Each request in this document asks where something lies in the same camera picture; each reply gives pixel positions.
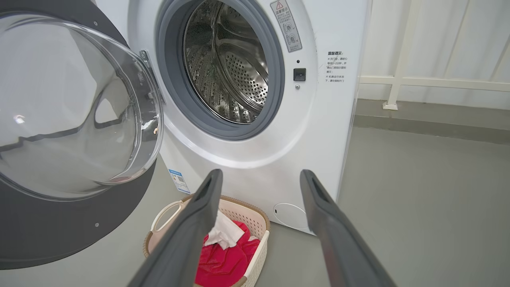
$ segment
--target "washing machine door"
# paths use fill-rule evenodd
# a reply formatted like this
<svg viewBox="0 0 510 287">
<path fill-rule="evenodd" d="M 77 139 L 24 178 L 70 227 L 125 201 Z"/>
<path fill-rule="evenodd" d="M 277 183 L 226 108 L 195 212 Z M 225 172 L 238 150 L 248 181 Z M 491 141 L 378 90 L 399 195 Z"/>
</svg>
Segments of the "washing machine door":
<svg viewBox="0 0 510 287">
<path fill-rule="evenodd" d="M 163 132 L 156 81 L 89 0 L 0 3 L 0 269 L 55 261 L 144 195 Z"/>
</svg>

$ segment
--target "white tissue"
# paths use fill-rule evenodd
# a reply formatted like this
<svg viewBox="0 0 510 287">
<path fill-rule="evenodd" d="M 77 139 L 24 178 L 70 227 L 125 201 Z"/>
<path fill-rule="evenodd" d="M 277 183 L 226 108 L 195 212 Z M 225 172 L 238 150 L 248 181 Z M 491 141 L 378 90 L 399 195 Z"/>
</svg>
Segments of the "white tissue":
<svg viewBox="0 0 510 287">
<path fill-rule="evenodd" d="M 234 247 L 243 234 L 244 231 L 237 224 L 218 210 L 216 223 L 209 232 L 209 238 L 203 245 L 207 246 L 217 243 L 225 250 L 228 247 Z"/>
</svg>

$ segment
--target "red cloth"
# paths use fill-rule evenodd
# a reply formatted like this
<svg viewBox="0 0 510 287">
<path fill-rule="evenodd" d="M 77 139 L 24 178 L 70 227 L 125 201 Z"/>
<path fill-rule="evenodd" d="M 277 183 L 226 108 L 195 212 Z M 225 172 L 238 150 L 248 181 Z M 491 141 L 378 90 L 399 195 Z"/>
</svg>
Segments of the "red cloth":
<svg viewBox="0 0 510 287">
<path fill-rule="evenodd" d="M 244 234 L 234 247 L 221 249 L 219 244 L 202 247 L 195 283 L 203 287 L 230 287 L 241 279 L 248 269 L 260 240 L 248 241 L 250 231 L 246 224 L 233 220 Z"/>
</svg>

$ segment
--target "washing machine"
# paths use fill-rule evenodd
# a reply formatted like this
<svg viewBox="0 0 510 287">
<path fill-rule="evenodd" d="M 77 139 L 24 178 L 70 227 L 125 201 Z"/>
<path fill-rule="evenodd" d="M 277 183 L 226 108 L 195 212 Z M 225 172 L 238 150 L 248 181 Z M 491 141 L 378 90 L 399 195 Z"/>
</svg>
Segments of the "washing machine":
<svg viewBox="0 0 510 287">
<path fill-rule="evenodd" d="M 369 8 L 3 1 L 0 220 L 22 236 L 2 236 L 2 269 L 106 236 L 140 202 L 158 152 L 178 190 L 222 169 L 224 195 L 310 233 L 299 174 L 337 197 Z"/>
<path fill-rule="evenodd" d="M 309 232 L 299 173 L 337 198 L 368 1 L 97 0 L 164 98 L 160 153 L 183 192 L 212 169 L 223 194 Z"/>
</svg>

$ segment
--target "warning label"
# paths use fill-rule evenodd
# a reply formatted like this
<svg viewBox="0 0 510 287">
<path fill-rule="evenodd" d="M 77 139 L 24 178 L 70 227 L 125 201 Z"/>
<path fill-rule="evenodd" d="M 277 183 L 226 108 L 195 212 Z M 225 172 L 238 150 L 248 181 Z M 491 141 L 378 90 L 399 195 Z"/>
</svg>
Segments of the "warning label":
<svg viewBox="0 0 510 287">
<path fill-rule="evenodd" d="M 168 170 L 170 172 L 170 175 L 172 176 L 173 183 L 175 183 L 175 187 L 181 192 L 191 194 L 188 185 L 184 181 L 183 174 L 180 172 L 176 172 L 173 170 Z"/>
<path fill-rule="evenodd" d="M 301 39 L 299 38 L 299 33 L 297 32 L 296 22 L 294 22 L 294 17 L 290 12 L 287 1 L 279 0 L 273 2 L 271 3 L 271 8 L 273 9 L 278 23 L 280 24 L 280 28 L 284 35 L 285 43 L 287 44 L 287 50 L 289 53 L 301 50 L 303 46 L 301 45 Z"/>
<path fill-rule="evenodd" d="M 344 83 L 347 57 L 343 51 L 328 51 L 326 55 L 326 82 Z"/>
</svg>

